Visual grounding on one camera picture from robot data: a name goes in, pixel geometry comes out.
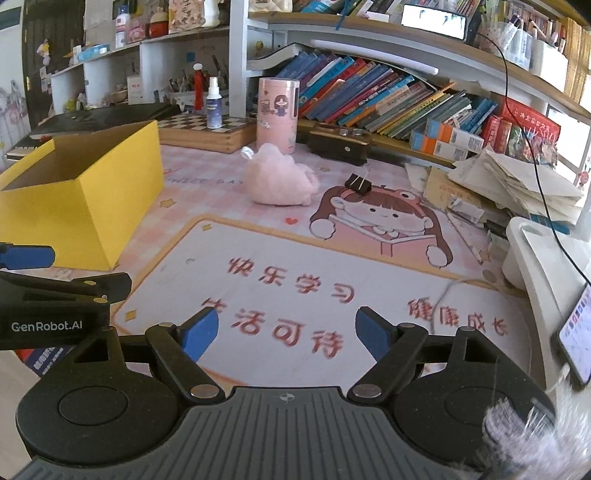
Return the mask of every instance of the white container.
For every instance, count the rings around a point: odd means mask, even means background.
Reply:
[[[130,105],[144,102],[144,84],[140,75],[127,77],[127,99]]]
[[[131,15],[129,14],[129,5],[119,7],[119,15],[115,18],[115,48],[125,47],[129,38],[131,29]]]
[[[564,92],[568,67],[569,61],[557,48],[551,47],[545,41],[534,40],[531,52],[531,74]]]

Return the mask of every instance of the spray bottle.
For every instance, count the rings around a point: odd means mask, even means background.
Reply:
[[[207,128],[215,130],[222,127],[222,96],[217,84],[217,77],[209,77],[209,90],[207,92]]]

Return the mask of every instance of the black cable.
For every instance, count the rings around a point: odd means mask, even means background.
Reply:
[[[552,230],[552,233],[554,234],[554,239],[556,240],[556,243],[558,244],[558,246],[560,247],[562,252],[566,255],[566,258],[569,259],[569,261],[573,264],[576,271],[579,272],[579,274],[584,278],[585,282],[587,282],[587,285],[591,285],[591,282],[589,281],[589,279],[585,276],[583,271],[579,268],[579,266],[575,263],[575,261],[572,259],[572,257],[569,255],[569,253],[566,251],[563,244],[560,243],[560,239],[558,238],[558,234],[556,233],[556,230],[554,229],[552,219],[550,218],[550,211],[548,209],[548,204],[546,203],[546,197],[544,196],[544,192],[542,191],[542,184],[540,182],[540,174],[538,173],[538,159],[535,156],[534,149],[530,143],[530,139],[527,136],[527,134],[525,133],[525,129],[521,126],[521,124],[519,123],[519,120],[517,120],[517,117],[515,116],[513,111],[509,108],[508,103],[507,103],[507,100],[509,99],[509,66],[507,65],[507,60],[506,60],[505,56],[503,55],[503,51],[495,42],[493,42],[486,35],[483,35],[482,33],[477,33],[477,35],[480,35],[481,37],[483,37],[483,38],[487,39],[489,42],[491,42],[495,46],[495,48],[499,51],[499,53],[501,54],[501,58],[503,59],[503,62],[505,63],[505,104],[507,105],[507,110],[509,110],[509,113],[513,117],[513,120],[515,120],[515,124],[521,129],[521,134],[525,137],[525,141],[527,142],[527,145],[530,148],[531,158],[533,158],[533,160],[534,160],[535,179],[538,183],[538,188],[540,189],[540,196],[542,197],[542,202],[544,203],[544,209],[546,210],[546,218],[548,219],[548,222],[550,223],[550,228]]]

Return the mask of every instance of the pink plush toy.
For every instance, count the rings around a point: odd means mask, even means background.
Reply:
[[[244,185],[253,202],[308,206],[318,193],[318,178],[312,169],[283,155],[275,145],[263,144],[257,153],[244,147],[241,154],[248,160]]]

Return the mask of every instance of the pink cylindrical container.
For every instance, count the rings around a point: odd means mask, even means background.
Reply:
[[[296,147],[299,80],[259,80],[256,147],[272,143],[284,155]]]

